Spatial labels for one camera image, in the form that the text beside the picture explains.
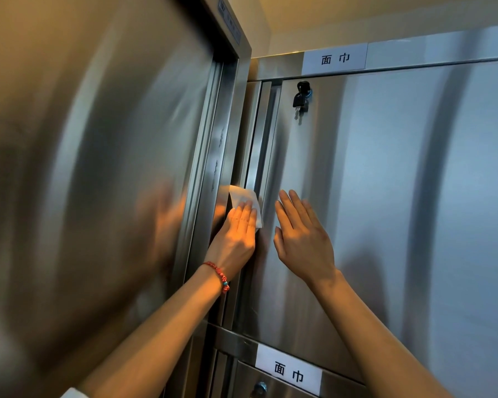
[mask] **white label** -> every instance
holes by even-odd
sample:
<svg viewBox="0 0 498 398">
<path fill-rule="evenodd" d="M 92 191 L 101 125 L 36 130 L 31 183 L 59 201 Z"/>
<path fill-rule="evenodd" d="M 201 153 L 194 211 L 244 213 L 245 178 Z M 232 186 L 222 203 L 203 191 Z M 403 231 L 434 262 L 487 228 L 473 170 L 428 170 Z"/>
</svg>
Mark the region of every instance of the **white label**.
<svg viewBox="0 0 498 398">
<path fill-rule="evenodd" d="M 323 370 L 276 349 L 258 344 L 256 367 L 273 377 L 319 395 Z"/>
<path fill-rule="evenodd" d="M 368 43 L 304 52 L 302 75 L 365 69 Z"/>
</svg>

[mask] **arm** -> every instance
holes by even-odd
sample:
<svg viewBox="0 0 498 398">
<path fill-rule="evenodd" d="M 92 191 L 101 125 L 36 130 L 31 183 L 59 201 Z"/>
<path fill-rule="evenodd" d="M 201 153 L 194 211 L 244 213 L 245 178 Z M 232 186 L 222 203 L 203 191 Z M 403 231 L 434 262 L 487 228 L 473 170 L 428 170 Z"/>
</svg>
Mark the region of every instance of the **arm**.
<svg viewBox="0 0 498 398">
<path fill-rule="evenodd" d="M 256 210 L 231 210 L 205 261 L 232 279 L 254 251 Z M 202 265 L 81 384 L 89 398 L 157 398 L 194 329 L 221 292 L 215 271 Z"/>
<path fill-rule="evenodd" d="M 275 204 L 280 228 L 274 244 L 279 259 L 303 279 L 356 360 L 377 398 L 449 398 L 365 303 L 334 265 L 330 239 L 307 201 L 280 192 Z"/>
</svg>

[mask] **forearm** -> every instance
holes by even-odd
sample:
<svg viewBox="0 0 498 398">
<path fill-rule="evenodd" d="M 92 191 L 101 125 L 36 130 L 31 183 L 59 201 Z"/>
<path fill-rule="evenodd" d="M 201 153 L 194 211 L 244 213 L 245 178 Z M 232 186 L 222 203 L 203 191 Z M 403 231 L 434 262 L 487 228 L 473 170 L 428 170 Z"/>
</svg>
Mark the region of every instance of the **forearm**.
<svg viewBox="0 0 498 398">
<path fill-rule="evenodd" d="M 378 320 L 339 271 L 332 281 L 312 289 L 375 397 L 450 397 Z"/>
<path fill-rule="evenodd" d="M 90 398 L 157 398 L 220 292 L 217 274 L 201 266 L 88 376 L 80 390 Z"/>
</svg>

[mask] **white tissue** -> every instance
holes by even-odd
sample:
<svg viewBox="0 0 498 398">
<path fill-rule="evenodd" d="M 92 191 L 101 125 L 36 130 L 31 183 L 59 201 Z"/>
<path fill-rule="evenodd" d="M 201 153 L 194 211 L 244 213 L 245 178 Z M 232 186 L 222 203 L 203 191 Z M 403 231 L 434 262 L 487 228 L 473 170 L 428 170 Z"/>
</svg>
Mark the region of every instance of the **white tissue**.
<svg viewBox="0 0 498 398">
<path fill-rule="evenodd" d="M 253 208 L 256 208 L 256 228 L 262 228 L 262 214 L 260 213 L 260 204 L 258 203 L 258 198 L 256 193 L 252 190 L 246 190 L 242 187 L 231 186 L 229 187 L 230 199 L 232 201 L 232 206 L 239 206 L 240 202 L 247 202 L 251 200 L 253 202 Z"/>
</svg>

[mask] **ceiling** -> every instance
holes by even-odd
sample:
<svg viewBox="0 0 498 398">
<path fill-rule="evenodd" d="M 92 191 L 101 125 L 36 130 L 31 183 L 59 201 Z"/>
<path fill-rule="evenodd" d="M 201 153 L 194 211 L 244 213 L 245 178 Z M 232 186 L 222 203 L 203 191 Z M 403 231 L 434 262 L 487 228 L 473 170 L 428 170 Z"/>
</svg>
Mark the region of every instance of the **ceiling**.
<svg viewBox="0 0 498 398">
<path fill-rule="evenodd" d="M 273 33 L 289 32 L 459 0 L 260 0 Z"/>
</svg>

